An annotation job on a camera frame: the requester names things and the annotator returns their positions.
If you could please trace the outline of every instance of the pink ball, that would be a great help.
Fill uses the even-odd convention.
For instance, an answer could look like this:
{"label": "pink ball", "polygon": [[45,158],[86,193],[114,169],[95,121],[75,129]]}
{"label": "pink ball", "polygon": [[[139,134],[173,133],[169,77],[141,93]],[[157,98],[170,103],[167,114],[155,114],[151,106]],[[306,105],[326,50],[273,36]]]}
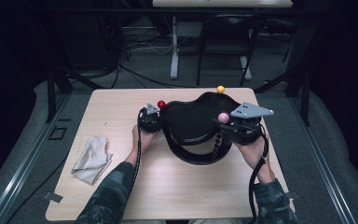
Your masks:
{"label": "pink ball", "polygon": [[224,123],[224,124],[227,124],[228,121],[229,121],[229,115],[228,115],[227,113],[221,113],[221,114],[219,114],[219,116],[217,117],[217,119],[218,119],[220,122],[222,122],[222,123]]}

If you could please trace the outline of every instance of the camouflage sleeve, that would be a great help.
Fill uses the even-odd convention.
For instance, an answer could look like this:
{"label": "camouflage sleeve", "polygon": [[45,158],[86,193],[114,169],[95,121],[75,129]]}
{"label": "camouflage sleeve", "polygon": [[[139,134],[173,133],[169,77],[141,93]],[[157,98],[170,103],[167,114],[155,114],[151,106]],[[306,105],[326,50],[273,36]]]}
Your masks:
{"label": "camouflage sleeve", "polygon": [[290,201],[278,179],[265,185],[255,184],[258,224],[298,223]]}
{"label": "camouflage sleeve", "polygon": [[134,174],[132,164],[125,161],[119,164],[92,194],[76,223],[120,223]]}

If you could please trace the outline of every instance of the black curtain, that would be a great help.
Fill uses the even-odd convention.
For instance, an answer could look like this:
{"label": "black curtain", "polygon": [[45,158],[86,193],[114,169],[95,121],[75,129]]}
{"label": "black curtain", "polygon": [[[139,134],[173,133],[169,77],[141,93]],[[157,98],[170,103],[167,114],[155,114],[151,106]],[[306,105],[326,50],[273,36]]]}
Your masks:
{"label": "black curtain", "polygon": [[321,54],[311,80],[337,121],[358,171],[358,1],[342,5],[337,32]]}
{"label": "black curtain", "polygon": [[34,109],[47,64],[15,1],[0,1],[0,168]]}

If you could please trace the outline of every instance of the wooden table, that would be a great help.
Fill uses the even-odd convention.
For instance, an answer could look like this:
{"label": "wooden table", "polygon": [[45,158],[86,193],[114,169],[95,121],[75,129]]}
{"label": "wooden table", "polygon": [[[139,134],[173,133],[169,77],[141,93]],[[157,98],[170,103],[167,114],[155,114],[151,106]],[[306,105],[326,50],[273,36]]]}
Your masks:
{"label": "wooden table", "polygon": [[[130,153],[131,129],[139,110],[147,103],[157,105],[159,100],[167,103],[193,101],[206,91],[215,89],[95,91],[55,189],[55,193],[63,198],[60,203],[50,202],[46,218],[50,221],[77,218],[102,179]],[[251,89],[230,88],[226,89],[225,94],[238,103],[257,104]],[[106,150],[113,154],[111,165],[93,186],[71,175],[71,169],[91,136],[107,137]],[[287,191],[272,144],[269,148],[272,168]],[[210,165],[192,165],[172,154],[164,134],[160,132],[142,156],[139,174],[123,218],[251,217],[247,191],[251,173],[252,170],[234,145],[221,161]]]}

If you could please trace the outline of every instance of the cable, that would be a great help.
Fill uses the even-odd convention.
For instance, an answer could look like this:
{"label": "cable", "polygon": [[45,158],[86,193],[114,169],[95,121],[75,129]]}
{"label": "cable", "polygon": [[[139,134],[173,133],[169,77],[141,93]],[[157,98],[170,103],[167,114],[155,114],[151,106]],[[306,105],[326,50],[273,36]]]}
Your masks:
{"label": "cable", "polygon": [[132,74],[132,75],[135,75],[135,76],[137,76],[137,77],[141,77],[141,78],[143,78],[143,79],[146,79],[146,80],[148,80],[148,81],[150,81],[150,82],[159,84],[159,85],[164,86],[164,87],[168,87],[168,88],[172,88],[172,87],[193,88],[192,86],[179,86],[179,85],[173,85],[173,84],[168,84],[168,83],[164,83],[164,82],[159,82],[159,81],[156,81],[156,80],[154,80],[154,79],[152,79],[152,78],[150,78],[150,77],[145,77],[145,76],[143,76],[143,75],[141,75],[141,74],[139,74],[139,73],[136,73],[136,72],[130,70],[129,68],[124,67],[124,66],[123,66],[122,64],[120,64],[120,63],[118,64],[118,66],[120,66],[122,69],[126,70],[127,72],[129,72],[129,73]]}
{"label": "cable", "polygon": [[140,44],[140,43],[158,43],[158,42],[170,43],[172,41],[168,37],[155,35],[155,36],[151,37],[150,39],[145,39],[142,41],[137,41],[134,43],[127,43],[127,44],[130,44],[130,46],[133,46],[133,45]]}
{"label": "cable", "polygon": [[133,180],[131,183],[131,189],[130,194],[132,192],[133,186],[135,185],[136,176],[138,175],[139,171],[139,164],[141,163],[141,149],[142,149],[142,140],[141,140],[141,126],[139,124],[139,118],[141,117],[141,113],[143,113],[143,108],[138,113],[138,121],[137,121],[137,127],[138,127],[138,155],[136,156],[136,163],[135,163],[135,173],[133,175]]}
{"label": "cable", "polygon": [[142,83],[137,77],[136,77],[136,75],[135,74],[133,74],[133,73],[130,73],[130,75],[132,75],[133,76],[133,78],[135,78],[135,80],[139,83],[139,84],[141,84],[141,86],[143,86],[145,89],[147,89],[147,87],[144,85],[144,83]]}
{"label": "cable", "polygon": [[[153,44],[157,44],[158,42],[156,43],[150,43],[150,42],[140,42],[140,43],[135,43],[133,44],[132,46],[142,46],[142,45],[147,45],[147,46],[150,46],[149,48],[132,48],[132,49],[128,49],[128,51],[136,51],[136,50],[140,50],[140,49],[152,49],[153,51],[155,51],[157,54],[159,55],[162,55],[162,54],[166,54],[168,52],[171,51],[173,45],[170,44],[169,46],[153,46]],[[168,48],[167,50],[163,51],[163,52],[159,52],[157,49],[166,49]]]}
{"label": "cable", "polygon": [[250,129],[252,131],[256,131],[257,133],[259,133],[260,136],[263,137],[263,139],[264,139],[263,155],[261,156],[260,160],[258,161],[257,166],[252,171],[252,175],[251,175],[251,178],[249,180],[248,195],[249,195],[249,204],[251,206],[252,216],[253,216],[253,219],[249,222],[249,224],[253,224],[257,220],[257,214],[255,212],[255,200],[254,200],[254,197],[253,197],[254,187],[255,187],[255,178],[257,177],[257,174],[260,171],[261,167],[266,163],[267,155],[269,154],[269,140],[267,139],[266,135],[264,134],[264,132],[266,130],[264,129],[263,125],[260,124],[260,126],[261,126],[261,129],[262,129],[262,132],[259,132],[256,129],[247,127],[248,129]]}
{"label": "cable", "polygon": [[[132,36],[135,36],[132,40],[138,40],[138,35],[132,35]],[[165,37],[164,36],[154,36],[150,39],[146,39],[146,40],[143,40],[142,42],[141,41],[138,41],[138,42],[135,42],[135,43],[131,43],[131,41],[129,41],[128,43],[126,43],[126,49],[124,50],[124,52],[126,54],[130,54],[131,55],[131,51],[134,51],[134,50],[137,50],[137,47],[140,46],[140,45],[148,45],[148,46],[151,46],[151,49],[153,51],[155,51],[157,54],[165,54],[167,52],[169,52],[172,48],[172,42],[171,42],[171,46],[170,47],[166,47],[166,48],[169,48],[168,50],[164,51],[164,52],[158,52],[157,50],[155,50],[155,48],[157,47],[154,47],[153,44],[157,44],[158,42],[162,42],[162,40],[164,39]]]}
{"label": "cable", "polygon": [[[172,29],[171,29],[170,25],[168,24],[168,21],[167,21],[167,19],[166,19],[165,17],[164,17],[164,20],[165,20],[165,23],[166,23],[168,29],[170,30],[170,34],[172,34]],[[161,35],[156,36],[156,34],[155,34],[155,37],[154,37],[154,38],[152,38],[152,39],[146,41],[145,43],[135,43],[134,45],[135,45],[135,46],[148,45],[148,46],[150,46],[150,48],[141,48],[141,49],[152,49],[152,50],[155,51],[157,54],[166,54],[166,53],[170,52],[171,49],[172,49],[172,47],[173,47],[173,42],[172,42],[172,41],[170,41],[171,44],[170,44],[169,47],[155,47],[155,46],[153,46],[153,45],[150,43],[151,41],[153,41],[153,40],[155,40],[155,39],[163,38],[163,37],[164,37],[164,36],[161,36]],[[156,50],[157,48],[168,48],[168,49],[165,50],[165,51],[163,51],[163,52],[158,52],[158,51]],[[135,51],[135,50],[139,50],[139,49],[127,49],[126,51]]]}
{"label": "cable", "polygon": [[112,86],[110,86],[110,89],[113,89],[115,87],[117,79],[118,79],[118,68],[116,69],[116,77],[115,77],[115,80],[112,83]]}
{"label": "cable", "polygon": [[13,219],[14,216],[17,215],[17,213],[22,209],[22,207],[34,196],[34,194],[40,190],[40,188],[42,188],[46,182],[48,182],[48,180],[57,172],[57,170],[63,165],[63,163],[66,161],[66,159],[68,158],[69,152],[65,155],[65,157],[63,158],[63,160],[60,162],[60,164],[53,170],[53,172],[48,175],[48,177],[36,188],[34,189],[34,191],[27,197],[25,198],[24,201],[22,201],[22,203],[19,205],[19,207],[17,207],[17,209],[13,212],[13,214],[11,214],[11,216],[8,218],[6,224],[10,223],[11,219]]}

